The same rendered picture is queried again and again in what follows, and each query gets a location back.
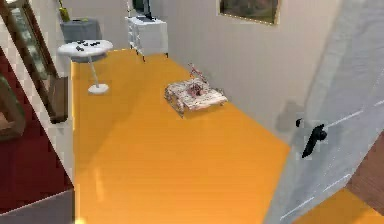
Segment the white cabinet with legs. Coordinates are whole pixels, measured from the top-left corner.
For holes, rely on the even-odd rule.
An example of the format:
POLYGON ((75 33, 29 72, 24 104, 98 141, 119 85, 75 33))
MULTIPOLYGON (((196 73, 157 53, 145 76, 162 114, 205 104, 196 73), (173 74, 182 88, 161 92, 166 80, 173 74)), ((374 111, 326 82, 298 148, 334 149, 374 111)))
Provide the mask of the white cabinet with legs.
POLYGON ((167 23, 153 18, 149 21, 145 16, 125 18, 128 43, 131 49, 145 57, 154 54, 165 54, 169 57, 167 23))

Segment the white room door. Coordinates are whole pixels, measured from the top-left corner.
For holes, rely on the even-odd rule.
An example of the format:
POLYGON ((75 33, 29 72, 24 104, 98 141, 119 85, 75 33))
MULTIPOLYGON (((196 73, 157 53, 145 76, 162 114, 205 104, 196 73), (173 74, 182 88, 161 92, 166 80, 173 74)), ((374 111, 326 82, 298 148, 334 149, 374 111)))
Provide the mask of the white room door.
POLYGON ((290 151, 263 224, 293 224, 347 184, 384 130, 384 0, 342 1, 305 104, 289 102, 277 130, 290 151), (303 158, 321 124, 326 139, 303 158))

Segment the yellow green bottle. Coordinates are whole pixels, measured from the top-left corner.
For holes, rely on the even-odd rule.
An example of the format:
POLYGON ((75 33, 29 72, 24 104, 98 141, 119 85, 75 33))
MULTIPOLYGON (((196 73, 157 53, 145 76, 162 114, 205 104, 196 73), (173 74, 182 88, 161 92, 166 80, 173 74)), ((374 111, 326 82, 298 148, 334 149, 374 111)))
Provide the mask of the yellow green bottle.
POLYGON ((62 21, 68 22, 70 20, 68 10, 63 6, 62 0, 59 0, 59 4, 60 4, 59 12, 60 12, 62 21))

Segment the framed wall picture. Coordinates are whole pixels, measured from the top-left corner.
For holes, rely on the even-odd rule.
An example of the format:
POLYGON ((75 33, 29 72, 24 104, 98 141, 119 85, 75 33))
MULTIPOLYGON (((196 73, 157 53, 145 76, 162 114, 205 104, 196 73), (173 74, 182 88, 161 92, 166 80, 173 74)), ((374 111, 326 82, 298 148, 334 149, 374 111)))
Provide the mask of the framed wall picture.
POLYGON ((280 0, 219 0, 219 13, 275 25, 280 0))

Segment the white round pedestal table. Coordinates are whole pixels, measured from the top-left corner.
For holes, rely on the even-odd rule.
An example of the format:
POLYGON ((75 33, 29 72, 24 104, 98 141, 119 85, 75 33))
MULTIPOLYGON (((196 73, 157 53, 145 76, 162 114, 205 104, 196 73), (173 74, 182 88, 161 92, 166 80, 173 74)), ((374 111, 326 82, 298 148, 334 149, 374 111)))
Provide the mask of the white round pedestal table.
POLYGON ((96 74, 96 69, 92 57, 105 54, 107 51, 113 48, 113 44, 108 40, 84 40, 85 43, 78 44, 77 41, 66 43, 58 48, 58 53, 68 57, 85 57, 88 59, 92 76, 94 78, 94 84, 88 88, 88 92, 94 95, 104 94, 109 90, 107 84, 100 83, 96 74), (100 42, 97 46, 90 46, 91 43, 100 42), (84 51, 77 51, 76 47, 79 46, 84 51))

